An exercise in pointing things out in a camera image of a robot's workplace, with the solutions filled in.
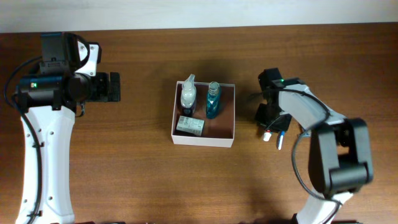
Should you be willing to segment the blue mouthwash bottle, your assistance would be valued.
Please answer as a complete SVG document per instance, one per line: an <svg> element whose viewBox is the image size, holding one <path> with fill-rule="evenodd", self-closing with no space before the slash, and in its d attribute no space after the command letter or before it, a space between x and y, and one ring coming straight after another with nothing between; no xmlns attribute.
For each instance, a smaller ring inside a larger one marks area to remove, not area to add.
<svg viewBox="0 0 398 224"><path fill-rule="evenodd" d="M214 119L218 115L220 105L221 87L218 82L211 82L206 96L206 117Z"/></svg>

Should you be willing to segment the Colgate toothpaste tube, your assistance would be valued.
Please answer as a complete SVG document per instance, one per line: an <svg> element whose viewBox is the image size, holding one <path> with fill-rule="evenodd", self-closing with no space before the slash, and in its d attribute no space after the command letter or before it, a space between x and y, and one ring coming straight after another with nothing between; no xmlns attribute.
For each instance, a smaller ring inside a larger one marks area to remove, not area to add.
<svg viewBox="0 0 398 224"><path fill-rule="evenodd" d="M263 134L263 141L268 142L272 136L272 132L265 131Z"/></svg>

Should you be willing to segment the blue razor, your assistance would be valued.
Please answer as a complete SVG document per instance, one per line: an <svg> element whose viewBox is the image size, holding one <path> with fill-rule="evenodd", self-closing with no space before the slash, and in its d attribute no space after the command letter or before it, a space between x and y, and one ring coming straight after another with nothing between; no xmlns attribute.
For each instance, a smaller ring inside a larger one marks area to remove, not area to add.
<svg viewBox="0 0 398 224"><path fill-rule="evenodd" d="M310 137L311 137L311 131L303 130L303 131L300 133L300 135L301 135L303 138L310 138Z"/></svg>

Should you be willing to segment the green white soap box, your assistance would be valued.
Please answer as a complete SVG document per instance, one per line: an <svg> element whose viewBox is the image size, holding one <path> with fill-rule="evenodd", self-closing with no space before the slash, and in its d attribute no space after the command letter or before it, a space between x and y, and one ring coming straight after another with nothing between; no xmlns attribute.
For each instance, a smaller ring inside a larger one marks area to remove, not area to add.
<svg viewBox="0 0 398 224"><path fill-rule="evenodd" d="M177 131L190 133L195 136L201 136L205 121L202 119L191 118L187 116L180 116L177 122Z"/></svg>

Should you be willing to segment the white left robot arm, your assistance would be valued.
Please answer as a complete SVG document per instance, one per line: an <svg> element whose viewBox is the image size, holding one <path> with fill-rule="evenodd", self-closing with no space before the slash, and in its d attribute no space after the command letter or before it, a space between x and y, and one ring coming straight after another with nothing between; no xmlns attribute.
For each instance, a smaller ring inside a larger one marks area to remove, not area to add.
<svg viewBox="0 0 398 224"><path fill-rule="evenodd" d="M70 142L87 102L119 102L117 72L97 71L102 49L70 32L40 36L42 54L16 86L10 104L21 116L25 156L16 223L74 223Z"/></svg>

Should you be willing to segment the blue white toothbrush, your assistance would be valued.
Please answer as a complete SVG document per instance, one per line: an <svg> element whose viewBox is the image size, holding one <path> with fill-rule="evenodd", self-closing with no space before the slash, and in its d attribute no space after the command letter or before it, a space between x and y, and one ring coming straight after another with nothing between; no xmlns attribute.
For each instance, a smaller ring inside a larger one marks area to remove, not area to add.
<svg viewBox="0 0 398 224"><path fill-rule="evenodd" d="M283 140L285 136L285 131L281 131L277 138L277 149L280 151L282 149Z"/></svg>

